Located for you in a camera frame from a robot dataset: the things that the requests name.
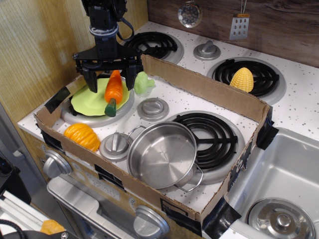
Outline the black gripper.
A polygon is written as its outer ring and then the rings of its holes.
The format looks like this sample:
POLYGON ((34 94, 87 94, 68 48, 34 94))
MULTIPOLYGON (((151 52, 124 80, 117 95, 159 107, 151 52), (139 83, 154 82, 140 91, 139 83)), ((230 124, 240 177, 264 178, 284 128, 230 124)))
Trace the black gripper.
POLYGON ((128 90, 134 88, 137 73, 144 70, 142 52, 122 46, 115 38, 96 38, 95 46, 75 53, 76 70, 84 76, 89 90, 97 93, 97 72, 123 70, 126 72, 128 90))

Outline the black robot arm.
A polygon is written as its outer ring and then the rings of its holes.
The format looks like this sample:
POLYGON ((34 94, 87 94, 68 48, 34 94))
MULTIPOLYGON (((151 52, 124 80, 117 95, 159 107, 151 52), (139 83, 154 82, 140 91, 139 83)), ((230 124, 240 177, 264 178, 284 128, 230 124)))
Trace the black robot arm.
POLYGON ((84 0, 83 7, 90 18, 89 31, 95 46, 75 53, 72 58, 76 71, 84 76, 91 92, 97 93, 97 73, 121 70, 128 90, 134 88, 135 79, 143 71, 142 51, 127 48, 117 39, 130 41, 134 37, 132 25, 124 19, 127 12, 125 0, 84 0))

